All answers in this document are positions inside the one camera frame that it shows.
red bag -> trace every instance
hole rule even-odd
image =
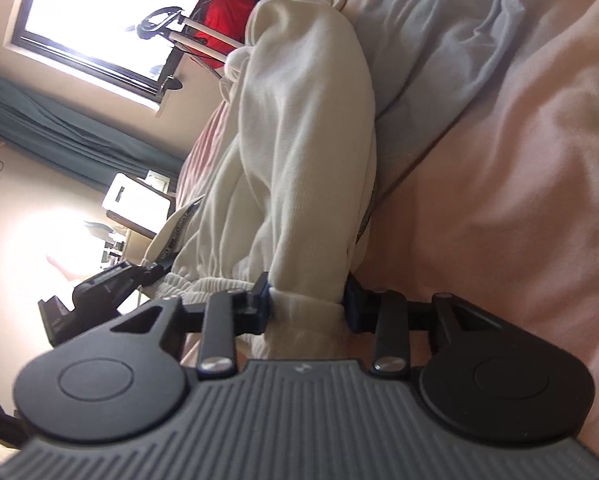
[[[239,43],[244,43],[246,22],[256,3],[255,0],[210,0],[202,4],[201,9],[198,11],[199,14],[196,13],[192,18],[198,23],[202,23],[229,38],[239,41]],[[229,54],[234,50],[234,46],[212,38],[203,32],[197,31],[192,37],[195,40],[201,40],[202,44],[222,54]],[[211,68],[221,68],[224,66],[221,61],[206,56],[201,52],[196,52],[195,56],[203,59]]]

ribbed gray surface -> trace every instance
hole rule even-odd
[[[250,362],[207,381],[143,439],[94,449],[36,440],[0,471],[12,480],[596,480],[574,440],[501,450],[433,422],[408,386],[356,362]]]

beige wall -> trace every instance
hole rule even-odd
[[[77,71],[58,70],[9,44],[21,0],[0,0],[0,75],[35,89],[119,130],[184,157],[220,102],[217,79],[186,58],[176,73],[184,88],[168,92],[159,110]]]
[[[0,403],[12,412],[12,382],[50,349],[37,302],[66,292],[66,279],[46,260],[65,231],[67,214],[105,222],[103,195],[9,148],[0,149]]]

curtain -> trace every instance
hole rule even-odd
[[[0,77],[0,139],[88,186],[106,192],[117,173],[148,170],[176,185],[183,161]]]

window frame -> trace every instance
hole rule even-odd
[[[206,0],[199,0],[193,13]],[[164,64],[157,80],[138,74],[127,68],[110,63],[103,59],[86,56],[85,54],[57,43],[50,38],[26,30],[28,16],[32,9],[33,0],[22,0],[15,27],[10,42],[30,52],[58,61],[64,65],[76,68],[81,72],[93,75],[98,79],[112,83],[153,102],[161,103],[166,92],[164,84],[173,75],[184,53],[173,45],[172,51]]]

